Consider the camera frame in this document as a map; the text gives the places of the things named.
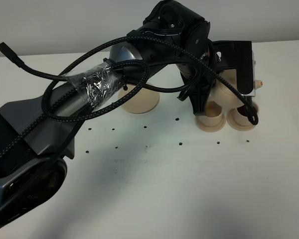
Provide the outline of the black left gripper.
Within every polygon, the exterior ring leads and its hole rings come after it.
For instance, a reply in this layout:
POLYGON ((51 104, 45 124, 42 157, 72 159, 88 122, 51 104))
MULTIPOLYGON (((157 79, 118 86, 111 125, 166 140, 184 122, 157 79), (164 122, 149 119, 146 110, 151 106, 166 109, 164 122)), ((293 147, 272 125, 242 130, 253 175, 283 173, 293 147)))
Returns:
MULTIPOLYGON (((213 41, 208 38, 197 39, 176 37, 175 42, 179 47, 197 57, 209 68, 214 69, 218 60, 213 41)), ((185 89, 181 90, 178 98, 190 98, 195 116, 204 116, 206 114, 206 104, 215 83, 215 77, 204 67, 193 62, 187 55, 177 52, 177 58, 186 60, 188 63, 177 64, 185 89)))

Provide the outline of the black and grey left robot arm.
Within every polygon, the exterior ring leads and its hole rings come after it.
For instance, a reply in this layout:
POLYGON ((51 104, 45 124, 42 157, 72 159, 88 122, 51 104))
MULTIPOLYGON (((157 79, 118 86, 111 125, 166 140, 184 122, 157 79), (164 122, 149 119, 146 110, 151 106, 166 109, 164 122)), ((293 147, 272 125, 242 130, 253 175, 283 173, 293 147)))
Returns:
POLYGON ((212 86, 210 23, 174 0, 162 0, 127 36, 86 53, 59 75, 28 67, 5 43, 0 51, 19 68, 51 81, 41 97, 0 108, 0 228, 45 203, 62 186, 65 157, 74 157, 82 124, 123 105, 169 64, 184 84, 179 99, 199 84, 212 86))

